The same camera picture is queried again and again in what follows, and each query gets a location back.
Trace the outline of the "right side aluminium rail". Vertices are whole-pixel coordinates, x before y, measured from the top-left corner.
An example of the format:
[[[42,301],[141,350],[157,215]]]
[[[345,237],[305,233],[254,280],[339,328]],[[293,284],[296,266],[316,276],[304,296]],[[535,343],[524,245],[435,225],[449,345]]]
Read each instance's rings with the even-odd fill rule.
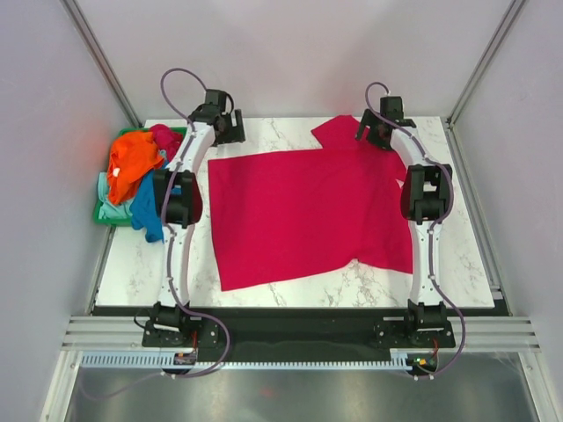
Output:
[[[486,226],[477,192],[472,186],[471,175],[463,157],[461,144],[457,139],[455,128],[448,120],[442,119],[442,126],[450,154],[457,169],[459,185],[463,192],[473,235],[479,249],[480,259],[484,266],[487,281],[493,295],[495,303],[493,314],[495,316],[511,317],[513,316],[513,312],[510,308],[505,288],[502,285],[503,278],[501,269],[497,263],[490,232]]]

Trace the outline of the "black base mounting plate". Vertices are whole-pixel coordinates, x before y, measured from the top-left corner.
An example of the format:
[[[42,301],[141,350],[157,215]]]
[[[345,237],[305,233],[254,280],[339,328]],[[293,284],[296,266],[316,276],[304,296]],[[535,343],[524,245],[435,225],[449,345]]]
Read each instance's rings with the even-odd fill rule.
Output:
[[[441,331],[409,333],[407,309],[179,308],[156,305],[142,344],[194,347],[207,360],[274,357],[376,358],[393,349],[449,350],[451,321]]]

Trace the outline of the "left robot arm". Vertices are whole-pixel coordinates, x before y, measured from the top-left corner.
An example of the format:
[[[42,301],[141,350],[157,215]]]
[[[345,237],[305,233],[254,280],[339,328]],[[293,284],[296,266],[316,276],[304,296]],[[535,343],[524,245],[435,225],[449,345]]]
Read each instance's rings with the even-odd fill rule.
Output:
[[[242,112],[226,91],[208,89],[204,102],[188,116],[184,139],[169,164],[153,173],[157,212],[164,233],[163,281],[157,303],[187,306],[187,269],[194,226],[203,201],[197,172],[212,147],[245,141]]]

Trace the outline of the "blue t shirt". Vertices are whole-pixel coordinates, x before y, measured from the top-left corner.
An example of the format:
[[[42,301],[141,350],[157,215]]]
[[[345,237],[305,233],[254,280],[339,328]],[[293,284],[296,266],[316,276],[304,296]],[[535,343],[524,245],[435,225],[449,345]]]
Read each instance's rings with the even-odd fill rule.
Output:
[[[157,213],[153,175],[154,171],[149,171],[143,177],[130,205],[131,227],[144,231],[145,240],[150,244],[164,241],[163,226]]]

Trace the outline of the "left aluminium corner post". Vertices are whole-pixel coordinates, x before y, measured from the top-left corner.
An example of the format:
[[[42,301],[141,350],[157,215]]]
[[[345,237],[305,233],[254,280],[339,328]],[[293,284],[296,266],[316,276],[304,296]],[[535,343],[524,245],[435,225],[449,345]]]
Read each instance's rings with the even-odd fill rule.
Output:
[[[76,0],[62,0],[61,4],[83,40],[86,49],[96,63],[100,74],[104,78],[110,92],[113,94],[114,99],[125,115],[129,125],[131,127],[141,127],[143,125],[141,119],[132,106],[127,93],[117,77],[113,66],[109,62],[103,47],[99,43],[95,32],[91,28],[91,25],[80,7],[79,2]]]

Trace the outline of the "right aluminium corner post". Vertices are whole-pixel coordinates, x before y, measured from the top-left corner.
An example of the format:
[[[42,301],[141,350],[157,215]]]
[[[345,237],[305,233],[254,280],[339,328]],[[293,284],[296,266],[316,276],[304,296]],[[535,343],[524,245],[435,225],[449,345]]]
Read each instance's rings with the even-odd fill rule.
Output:
[[[502,14],[501,20],[495,27],[492,36],[487,42],[483,53],[477,61],[456,103],[454,104],[448,117],[445,119],[446,127],[449,130],[452,130],[461,118],[464,109],[469,104],[474,92],[479,87],[481,80],[486,75],[495,57],[500,52],[501,47],[508,38],[515,22],[518,20],[527,3],[528,1],[526,0],[511,0],[508,3],[507,9]]]

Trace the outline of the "aluminium corner post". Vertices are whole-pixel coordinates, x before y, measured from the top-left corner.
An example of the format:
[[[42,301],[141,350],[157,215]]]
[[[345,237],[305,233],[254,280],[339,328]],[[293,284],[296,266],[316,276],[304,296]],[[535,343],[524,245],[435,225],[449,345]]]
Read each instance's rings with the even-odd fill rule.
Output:
[[[528,1],[526,0],[511,0],[508,3],[507,9],[502,14],[501,20],[495,27],[492,36],[487,42],[483,53],[477,61],[456,103],[454,104],[448,117],[445,119],[446,127],[449,130],[452,130],[461,118],[464,109],[469,104],[474,92],[479,87],[481,80],[486,75],[495,57],[500,52],[501,47],[508,38],[515,22],[518,20],[527,3]]]
[[[91,25],[80,7],[79,2],[76,0],[62,0],[61,4],[83,40],[86,49],[96,63],[100,74],[104,78],[110,92],[113,94],[114,99],[125,115],[129,125],[131,127],[141,127],[143,125],[141,119],[132,106],[127,93],[117,77],[113,66],[109,62],[103,47],[99,43],[95,32],[91,28]]]

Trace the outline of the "magenta t shirt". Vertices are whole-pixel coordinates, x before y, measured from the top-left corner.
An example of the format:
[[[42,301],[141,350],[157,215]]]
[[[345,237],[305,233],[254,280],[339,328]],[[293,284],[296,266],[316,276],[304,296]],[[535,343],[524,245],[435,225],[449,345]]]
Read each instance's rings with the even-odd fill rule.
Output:
[[[315,149],[208,162],[212,242],[231,291],[327,273],[351,261],[411,273],[400,213],[406,167],[346,115],[312,130]]]
[[[176,156],[184,135],[173,131],[164,124],[156,124],[149,129],[159,153],[168,161]]]

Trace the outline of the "light teal t shirt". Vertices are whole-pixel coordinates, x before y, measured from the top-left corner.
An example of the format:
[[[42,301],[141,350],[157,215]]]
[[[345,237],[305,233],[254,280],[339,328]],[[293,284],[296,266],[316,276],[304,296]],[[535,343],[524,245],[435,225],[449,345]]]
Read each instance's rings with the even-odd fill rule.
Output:
[[[100,220],[125,220],[131,218],[130,205],[132,200],[114,205],[109,200],[109,185],[106,180],[106,173],[101,172],[98,179],[98,198],[99,198],[99,211],[97,217]]]

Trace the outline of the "orange t shirt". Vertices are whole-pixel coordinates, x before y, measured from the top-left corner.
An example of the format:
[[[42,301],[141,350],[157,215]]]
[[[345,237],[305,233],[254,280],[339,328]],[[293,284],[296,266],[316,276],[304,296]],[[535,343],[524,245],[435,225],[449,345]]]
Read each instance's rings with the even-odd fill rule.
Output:
[[[108,199],[114,205],[135,197],[143,177],[165,162],[151,132],[132,131],[112,144],[106,181]]]

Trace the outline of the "green plastic basket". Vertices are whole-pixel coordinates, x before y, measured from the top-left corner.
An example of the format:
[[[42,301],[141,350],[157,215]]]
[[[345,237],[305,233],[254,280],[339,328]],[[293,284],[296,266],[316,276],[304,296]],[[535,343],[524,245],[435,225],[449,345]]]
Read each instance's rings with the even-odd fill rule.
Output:
[[[183,127],[156,124],[148,129],[124,129],[109,150],[107,171],[99,174],[93,220],[127,226],[133,200],[145,176],[175,156],[184,139]]]

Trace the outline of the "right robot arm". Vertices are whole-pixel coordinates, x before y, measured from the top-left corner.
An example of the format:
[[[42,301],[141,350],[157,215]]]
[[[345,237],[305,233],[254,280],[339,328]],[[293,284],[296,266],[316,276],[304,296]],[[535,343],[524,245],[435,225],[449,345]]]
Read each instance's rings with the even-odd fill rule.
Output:
[[[377,112],[367,105],[355,137],[365,137],[375,147],[397,153],[406,167],[400,213],[413,243],[413,285],[402,331],[409,344],[423,346],[447,325],[440,288],[439,241],[442,223],[453,206],[452,170],[438,163],[422,145],[413,120],[404,115],[400,96],[381,97]]]

